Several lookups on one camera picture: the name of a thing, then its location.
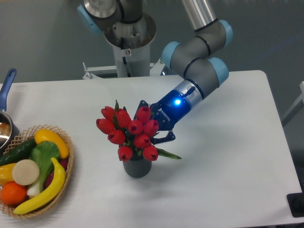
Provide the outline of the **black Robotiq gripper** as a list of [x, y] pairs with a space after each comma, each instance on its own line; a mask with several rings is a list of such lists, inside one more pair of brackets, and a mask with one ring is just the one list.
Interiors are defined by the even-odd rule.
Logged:
[[151, 138], [153, 145], [171, 142], [176, 139], [173, 133], [174, 125], [183, 118], [191, 107], [186, 101], [185, 97], [177, 90], [171, 90], [160, 101], [149, 105], [142, 100], [137, 108], [134, 119], [139, 121], [149, 121], [151, 118], [151, 111], [154, 113], [153, 119], [159, 124], [159, 131], [169, 130], [167, 135], [162, 138]]

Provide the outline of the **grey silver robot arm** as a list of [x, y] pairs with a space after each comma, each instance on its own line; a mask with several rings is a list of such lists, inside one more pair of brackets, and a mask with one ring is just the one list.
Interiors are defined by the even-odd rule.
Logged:
[[[207, 0], [185, 0], [182, 4], [195, 37], [184, 43], [171, 42], [161, 54], [161, 62], [183, 81], [151, 105], [159, 130], [167, 131], [163, 138], [152, 138], [153, 144], [174, 140], [174, 125], [229, 75], [226, 64], [212, 54], [231, 42], [231, 26], [218, 20]], [[119, 77], [150, 75], [150, 45], [156, 25], [143, 12], [142, 1], [85, 0], [77, 12], [92, 33], [102, 33], [113, 47]]]

